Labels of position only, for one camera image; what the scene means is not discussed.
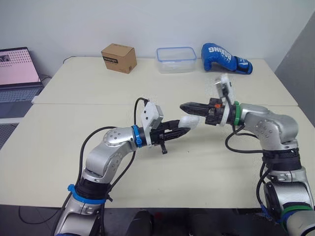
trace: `green ring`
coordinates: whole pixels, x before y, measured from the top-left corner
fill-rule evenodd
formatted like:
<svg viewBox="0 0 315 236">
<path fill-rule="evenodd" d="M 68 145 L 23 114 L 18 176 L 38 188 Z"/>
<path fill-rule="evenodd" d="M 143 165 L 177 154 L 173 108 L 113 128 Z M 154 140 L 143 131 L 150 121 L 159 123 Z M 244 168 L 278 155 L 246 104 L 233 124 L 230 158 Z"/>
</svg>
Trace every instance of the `green ring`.
<svg viewBox="0 0 315 236">
<path fill-rule="evenodd" d="M 289 206 L 283 210 L 281 213 L 281 218 L 284 216 L 284 214 L 287 214 L 289 211 L 293 210 L 313 210 L 310 206 L 304 206 L 304 205 L 297 205 L 297 206 Z M 281 226 L 284 228 L 285 231 L 286 229 L 286 223 L 283 221 L 281 222 Z"/>
<path fill-rule="evenodd" d="M 310 206 L 304 206 L 304 205 L 289 206 L 283 210 L 283 212 L 281 213 L 281 218 L 284 216 L 284 214 L 292 210 L 313 210 L 313 209 Z"/>
<path fill-rule="evenodd" d="M 240 117 L 241 117 L 241 106 L 238 101 L 234 102 L 235 105 L 235 120 L 234 120 L 234 125 L 238 125 L 240 122 Z"/>
</svg>

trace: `gray wall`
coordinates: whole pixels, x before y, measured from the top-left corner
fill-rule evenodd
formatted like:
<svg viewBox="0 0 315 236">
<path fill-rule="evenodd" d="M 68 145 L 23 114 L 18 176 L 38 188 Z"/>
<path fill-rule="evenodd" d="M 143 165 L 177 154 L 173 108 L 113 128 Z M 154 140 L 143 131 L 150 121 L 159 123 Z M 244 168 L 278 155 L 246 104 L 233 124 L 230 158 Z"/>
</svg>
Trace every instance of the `gray wall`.
<svg viewBox="0 0 315 236">
<path fill-rule="evenodd" d="M 315 13 L 275 74 L 315 126 Z"/>
</svg>

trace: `plastic food container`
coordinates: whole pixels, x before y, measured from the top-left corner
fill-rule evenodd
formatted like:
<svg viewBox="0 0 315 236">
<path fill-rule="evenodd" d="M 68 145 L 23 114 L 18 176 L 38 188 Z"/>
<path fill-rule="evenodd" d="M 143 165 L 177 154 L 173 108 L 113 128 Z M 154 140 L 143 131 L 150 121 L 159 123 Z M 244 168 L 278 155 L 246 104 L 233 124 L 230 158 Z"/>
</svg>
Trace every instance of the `plastic food container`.
<svg viewBox="0 0 315 236">
<path fill-rule="evenodd" d="M 191 72 L 195 64 L 196 53 L 191 47 L 157 49 L 157 67 L 161 73 Z"/>
</svg>

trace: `blue boxing glove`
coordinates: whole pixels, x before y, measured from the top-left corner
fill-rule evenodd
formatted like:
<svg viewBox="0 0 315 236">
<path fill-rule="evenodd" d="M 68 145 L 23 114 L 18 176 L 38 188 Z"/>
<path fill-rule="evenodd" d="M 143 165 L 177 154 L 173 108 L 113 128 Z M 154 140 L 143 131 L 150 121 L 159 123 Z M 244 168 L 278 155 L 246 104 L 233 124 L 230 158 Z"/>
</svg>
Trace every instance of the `blue boxing glove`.
<svg viewBox="0 0 315 236">
<path fill-rule="evenodd" d="M 201 58 L 206 71 L 211 70 L 212 62 L 217 62 L 226 69 L 240 74 L 252 72 L 252 64 L 248 60 L 232 56 L 223 47 L 214 43 L 206 43 L 202 46 Z"/>
</svg>

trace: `brown box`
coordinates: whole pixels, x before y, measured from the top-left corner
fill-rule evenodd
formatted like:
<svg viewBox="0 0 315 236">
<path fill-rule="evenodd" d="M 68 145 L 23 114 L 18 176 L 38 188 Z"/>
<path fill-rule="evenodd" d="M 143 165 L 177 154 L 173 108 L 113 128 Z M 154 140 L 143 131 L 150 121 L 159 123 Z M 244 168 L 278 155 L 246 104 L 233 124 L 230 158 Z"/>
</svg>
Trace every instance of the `brown box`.
<svg viewBox="0 0 315 236">
<path fill-rule="evenodd" d="M 112 43 L 102 50 L 102 56 L 109 70 L 129 74 L 137 65 L 136 53 L 132 47 Z"/>
</svg>

